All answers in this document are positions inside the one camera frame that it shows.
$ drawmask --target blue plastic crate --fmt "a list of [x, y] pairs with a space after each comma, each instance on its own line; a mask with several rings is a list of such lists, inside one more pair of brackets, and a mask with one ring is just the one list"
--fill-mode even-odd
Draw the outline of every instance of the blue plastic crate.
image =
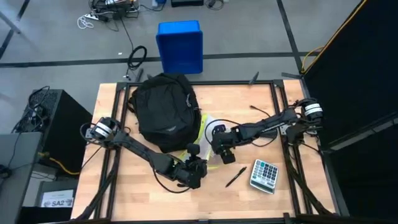
[[198, 21], [162, 22], [156, 42], [164, 72], [203, 71], [203, 33]]

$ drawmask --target concrete floor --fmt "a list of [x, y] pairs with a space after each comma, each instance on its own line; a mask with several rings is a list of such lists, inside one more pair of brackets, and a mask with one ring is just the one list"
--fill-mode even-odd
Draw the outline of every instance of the concrete floor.
[[[0, 59], [2, 133], [8, 133], [21, 117], [34, 88], [50, 85], [65, 89], [93, 112], [98, 85], [124, 82], [122, 76], [127, 68], [125, 63], [1, 68], [2, 63], [127, 58], [131, 52], [120, 22], [119, 32], [97, 21], [92, 22], [94, 29], [77, 28], [77, 18], [89, 12], [87, 1], [30, 1], [18, 22], [16, 17], [24, 1], [0, 3], [0, 11], [23, 32], [13, 35]], [[359, 0], [282, 2], [298, 51], [308, 52], [328, 41]], [[141, 3], [150, 6], [149, 0]], [[200, 22], [204, 54], [292, 52], [276, 0], [229, 0], [220, 11], [205, 6], [172, 8], [168, 1], [162, 12], [143, 11], [138, 19], [124, 21], [134, 44], [146, 46], [149, 57], [158, 57], [155, 42], [158, 24], [182, 20]], [[8, 26], [0, 21], [0, 44], [8, 32]], [[146, 62], [142, 68], [152, 75], [162, 72], [160, 62]], [[190, 80], [248, 80], [257, 71], [260, 71], [259, 79], [270, 80], [282, 78], [281, 72], [297, 73], [297, 65], [293, 57], [209, 59], [204, 60], [202, 74], [187, 77]]]

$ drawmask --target wooden table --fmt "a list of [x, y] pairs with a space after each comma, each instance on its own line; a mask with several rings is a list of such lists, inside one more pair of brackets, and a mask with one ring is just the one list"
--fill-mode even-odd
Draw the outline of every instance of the wooden table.
[[[299, 81], [285, 80], [284, 85], [289, 104], [303, 98]], [[111, 116], [115, 88], [115, 83], [100, 85], [93, 115], [94, 123], [100, 117]], [[271, 115], [275, 114], [269, 85], [194, 86], [194, 90], [202, 113], [208, 113], [214, 118], [247, 123], [266, 117], [260, 111], [251, 110], [249, 105], [254, 105]], [[120, 119], [124, 92], [120, 94], [117, 119]], [[160, 152], [157, 146], [147, 142], [138, 133], [137, 119], [130, 112], [126, 115], [126, 126], [131, 128], [132, 137]], [[305, 136], [305, 142], [313, 147], [317, 146], [315, 139], [310, 136]], [[97, 146], [88, 146], [85, 160], [97, 148]], [[236, 162], [209, 170], [208, 175], [202, 179], [199, 189], [189, 190], [184, 194], [171, 194], [156, 182], [148, 162], [122, 149], [112, 220], [275, 218], [282, 217], [284, 212], [294, 216], [279, 137], [266, 147], [246, 145], [238, 147], [233, 152]], [[306, 146], [300, 146], [300, 152], [308, 187], [329, 211], [334, 212], [320, 156]], [[100, 151], [81, 172], [73, 206], [73, 218], [82, 213], [98, 189], [103, 156], [104, 151]], [[262, 159], [279, 168], [274, 195], [266, 194], [249, 185], [249, 176], [255, 159]], [[248, 170], [231, 186], [225, 188], [226, 183], [244, 166], [247, 166]], [[160, 181], [170, 189], [181, 190], [176, 186], [176, 182], [170, 182], [163, 177], [160, 177]], [[304, 212], [302, 193], [298, 185], [297, 191], [300, 207]], [[107, 202], [107, 196], [104, 197], [104, 203]]]

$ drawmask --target black pen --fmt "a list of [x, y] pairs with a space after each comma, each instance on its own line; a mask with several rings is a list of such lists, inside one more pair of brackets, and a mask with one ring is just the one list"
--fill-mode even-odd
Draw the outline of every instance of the black pen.
[[236, 176], [228, 182], [228, 184], [225, 185], [225, 187], [228, 187], [229, 185], [231, 185], [248, 167], [243, 167], [241, 170], [239, 170], [238, 174], [236, 174]]

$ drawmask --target backpack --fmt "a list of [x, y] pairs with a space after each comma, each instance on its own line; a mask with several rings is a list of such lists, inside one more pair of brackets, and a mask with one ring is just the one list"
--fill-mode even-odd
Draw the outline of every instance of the backpack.
[[198, 138], [201, 114], [185, 75], [152, 77], [133, 91], [128, 103], [137, 116], [139, 132], [163, 153], [186, 149]]

